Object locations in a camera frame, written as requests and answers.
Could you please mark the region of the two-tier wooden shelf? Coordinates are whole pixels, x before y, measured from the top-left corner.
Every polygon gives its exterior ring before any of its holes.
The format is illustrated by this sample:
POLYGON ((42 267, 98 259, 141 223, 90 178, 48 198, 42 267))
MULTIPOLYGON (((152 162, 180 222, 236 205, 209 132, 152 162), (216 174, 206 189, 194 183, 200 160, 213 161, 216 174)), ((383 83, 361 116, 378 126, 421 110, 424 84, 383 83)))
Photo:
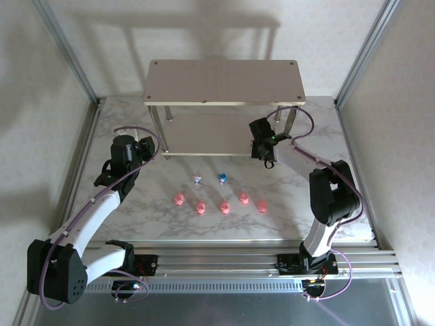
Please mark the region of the two-tier wooden shelf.
POLYGON ((256 107, 305 102, 295 60, 156 59, 143 93, 166 158, 250 156, 256 107))

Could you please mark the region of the black controller board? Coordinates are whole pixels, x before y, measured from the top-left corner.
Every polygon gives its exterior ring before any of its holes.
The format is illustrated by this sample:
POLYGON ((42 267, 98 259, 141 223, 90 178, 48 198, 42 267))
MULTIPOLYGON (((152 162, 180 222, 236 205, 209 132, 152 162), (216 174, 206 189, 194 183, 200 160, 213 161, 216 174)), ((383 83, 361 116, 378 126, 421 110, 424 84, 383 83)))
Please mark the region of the black controller board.
POLYGON ((302 280, 303 291, 313 297, 321 296, 324 293, 325 285, 323 278, 302 280))
POLYGON ((132 295, 141 290, 141 283, 135 280, 115 280, 111 286, 111 292, 118 295, 132 295))

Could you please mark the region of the aluminium side rail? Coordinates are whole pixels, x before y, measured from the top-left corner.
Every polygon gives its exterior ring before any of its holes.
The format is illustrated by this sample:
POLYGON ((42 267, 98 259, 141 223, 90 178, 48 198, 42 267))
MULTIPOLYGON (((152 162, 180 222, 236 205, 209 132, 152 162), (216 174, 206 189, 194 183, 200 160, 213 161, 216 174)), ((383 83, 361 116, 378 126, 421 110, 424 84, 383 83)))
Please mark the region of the aluminium side rail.
POLYGON ((69 170, 66 174, 65 183, 60 195, 55 222, 61 225, 67 220, 72 212, 72 207, 77 194, 77 189, 82 178, 84 166, 87 161, 90 144, 101 114, 101 106, 105 100, 98 98, 91 103, 86 111, 84 123, 78 135, 77 142, 71 159, 69 170))

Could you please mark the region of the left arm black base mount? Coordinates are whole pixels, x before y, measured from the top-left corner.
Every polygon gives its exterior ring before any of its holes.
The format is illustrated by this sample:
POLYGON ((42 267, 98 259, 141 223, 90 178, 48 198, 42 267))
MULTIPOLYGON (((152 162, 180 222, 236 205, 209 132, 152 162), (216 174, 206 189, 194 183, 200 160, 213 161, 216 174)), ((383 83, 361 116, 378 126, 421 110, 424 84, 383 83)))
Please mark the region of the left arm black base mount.
POLYGON ((158 268, 157 255, 136 255, 133 264, 135 276, 155 276, 158 268))

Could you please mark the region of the aluminium frame post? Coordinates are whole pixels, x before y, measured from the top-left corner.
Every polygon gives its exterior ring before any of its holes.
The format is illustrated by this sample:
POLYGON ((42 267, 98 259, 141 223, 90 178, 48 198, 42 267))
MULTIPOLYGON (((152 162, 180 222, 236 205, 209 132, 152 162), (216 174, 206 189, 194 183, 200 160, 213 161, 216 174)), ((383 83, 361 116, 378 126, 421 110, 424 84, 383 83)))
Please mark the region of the aluminium frame post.
POLYGON ((81 86, 87 99, 93 105, 99 104, 99 98, 93 90, 86 74, 75 55, 73 48, 67 40, 67 37, 59 24, 57 17, 49 4, 48 0, 31 0, 37 13, 45 24, 49 34, 51 34, 59 51, 63 55, 67 65, 74 74, 78 84, 81 86))
POLYGON ((373 22, 363 44, 360 48, 342 86, 334 100, 334 104, 337 110, 339 110, 349 97, 351 91, 357 84, 365 66, 368 64, 370 57, 375 51, 378 43, 380 42, 382 35, 384 34, 389 21, 395 14, 402 0, 384 0, 383 5, 375 21, 373 22))

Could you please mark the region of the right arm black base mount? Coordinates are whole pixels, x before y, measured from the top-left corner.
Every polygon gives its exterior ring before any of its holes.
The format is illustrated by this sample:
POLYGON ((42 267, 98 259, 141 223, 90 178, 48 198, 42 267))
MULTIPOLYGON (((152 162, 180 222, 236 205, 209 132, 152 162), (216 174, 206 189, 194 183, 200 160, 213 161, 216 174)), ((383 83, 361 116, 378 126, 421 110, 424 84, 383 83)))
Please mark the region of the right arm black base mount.
POLYGON ((279 254, 275 268, 280 275, 338 274, 336 257, 326 253, 319 257, 302 254, 279 254))

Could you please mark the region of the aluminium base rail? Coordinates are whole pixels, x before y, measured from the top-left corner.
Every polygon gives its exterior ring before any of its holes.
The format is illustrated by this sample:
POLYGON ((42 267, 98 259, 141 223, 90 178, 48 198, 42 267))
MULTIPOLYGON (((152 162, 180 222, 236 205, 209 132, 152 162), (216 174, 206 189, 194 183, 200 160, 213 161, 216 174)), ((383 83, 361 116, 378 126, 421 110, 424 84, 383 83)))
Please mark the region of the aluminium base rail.
MULTIPOLYGON (((138 255, 157 255, 156 275, 185 276, 235 272, 243 276, 261 273, 276 276, 273 266, 278 254, 297 253, 298 240, 212 240, 212 241, 130 241, 138 255)), ((382 250, 375 240, 340 240, 333 246, 351 262, 355 275, 401 277, 398 258, 392 250, 382 250)))

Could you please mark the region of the grey metal base plate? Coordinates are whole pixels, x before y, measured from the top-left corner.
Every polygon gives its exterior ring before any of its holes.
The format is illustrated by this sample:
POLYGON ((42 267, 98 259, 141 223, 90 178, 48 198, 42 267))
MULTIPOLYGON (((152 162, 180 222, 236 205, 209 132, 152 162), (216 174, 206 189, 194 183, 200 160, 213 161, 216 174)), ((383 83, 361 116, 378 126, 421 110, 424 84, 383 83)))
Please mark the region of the grey metal base plate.
POLYGON ((33 326, 414 326, 406 305, 385 278, 355 279, 325 301, 298 293, 158 293, 117 303, 106 293, 50 312, 33 326))

